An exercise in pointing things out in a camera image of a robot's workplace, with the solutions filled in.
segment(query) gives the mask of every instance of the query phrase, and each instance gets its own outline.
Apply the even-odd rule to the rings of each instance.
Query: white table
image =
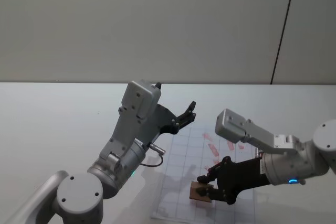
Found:
[[[112,134],[125,88],[0,83],[0,223],[54,172],[87,170]],[[303,141],[320,123],[336,118],[335,86],[162,86],[160,103],[175,114],[192,100],[197,102],[195,125],[214,125],[222,109],[230,108],[273,133]],[[157,144],[168,147],[170,136],[162,135]],[[155,162],[155,154],[150,156]],[[104,201],[102,223],[168,223],[150,219],[160,174],[160,167],[140,167],[116,197]],[[258,188],[256,223],[335,223],[335,185],[329,171],[305,186]],[[61,220],[54,217],[51,223]]]

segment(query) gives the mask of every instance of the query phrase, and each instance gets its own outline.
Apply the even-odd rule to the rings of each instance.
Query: red marking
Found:
[[[202,136],[205,138],[205,139],[208,139],[209,141],[213,141],[212,138],[209,136],[208,133],[203,133]]]
[[[217,148],[213,145],[213,144],[208,144],[210,150],[212,151],[212,153],[214,154],[215,157],[219,156],[218,150]]]
[[[229,147],[229,150],[230,150],[230,151],[233,151],[233,150],[235,149],[233,143],[231,143],[231,142],[229,142],[229,141],[226,141],[226,143],[227,143],[227,146]]]

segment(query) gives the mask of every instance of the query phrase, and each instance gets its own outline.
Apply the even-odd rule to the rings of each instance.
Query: cable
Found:
[[[158,166],[162,165],[162,163],[163,163],[163,156],[160,156],[160,158],[161,158],[161,162],[157,165],[148,165],[148,164],[140,164],[140,165],[143,165],[143,166],[146,166],[146,167],[158,167]]]

